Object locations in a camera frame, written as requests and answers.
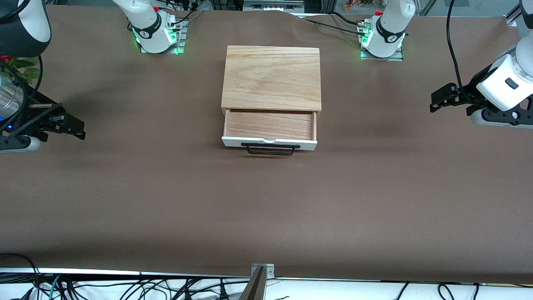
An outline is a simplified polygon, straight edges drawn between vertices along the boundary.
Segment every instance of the metal cylinder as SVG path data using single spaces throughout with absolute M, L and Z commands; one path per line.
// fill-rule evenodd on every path
M 24 92 L 0 74 L 0 121 L 15 114 L 22 104 Z

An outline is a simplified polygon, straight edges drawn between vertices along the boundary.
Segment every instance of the metal mounting plate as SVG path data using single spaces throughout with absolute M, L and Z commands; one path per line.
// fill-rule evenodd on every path
M 266 268 L 266 278 L 272 279 L 274 278 L 274 264 L 252 264 L 252 273 L 254 274 L 255 270 L 259 269 L 259 267 L 267 267 Z

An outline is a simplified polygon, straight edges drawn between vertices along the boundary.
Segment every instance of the wood grain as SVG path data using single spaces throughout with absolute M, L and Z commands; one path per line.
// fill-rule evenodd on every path
M 322 109 L 318 48 L 228 46 L 222 91 L 226 108 Z
M 313 140 L 313 116 L 316 113 L 230 112 L 226 117 L 227 136 L 275 139 Z

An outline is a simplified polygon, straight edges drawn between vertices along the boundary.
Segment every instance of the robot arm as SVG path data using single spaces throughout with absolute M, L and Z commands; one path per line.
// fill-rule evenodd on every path
M 365 20 L 370 24 L 368 38 L 363 40 L 361 47 L 379 58 L 393 55 L 401 47 L 405 30 L 415 15 L 416 6 L 413 0 L 390 0 L 383 15 L 375 15 Z
M 474 123 L 533 128 L 533 0 L 520 0 L 530 34 L 477 73 L 460 91 L 449 83 L 431 94 L 430 112 L 446 106 L 470 104 L 466 114 Z M 527 99 L 527 108 L 520 103 Z
M 174 15 L 156 11 L 150 0 L 112 0 L 130 20 L 137 41 L 149 53 L 161 53 L 176 43 L 170 34 Z
M 15 57 L 36 57 L 48 47 L 50 23 L 45 0 L 6 0 L 0 5 L 0 53 Z M 12 13 L 23 7 L 18 13 Z

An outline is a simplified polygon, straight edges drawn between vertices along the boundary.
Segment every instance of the wooden lid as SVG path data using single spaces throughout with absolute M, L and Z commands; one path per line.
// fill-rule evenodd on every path
M 222 111 L 232 108 L 321 111 L 319 49 L 228 46 Z

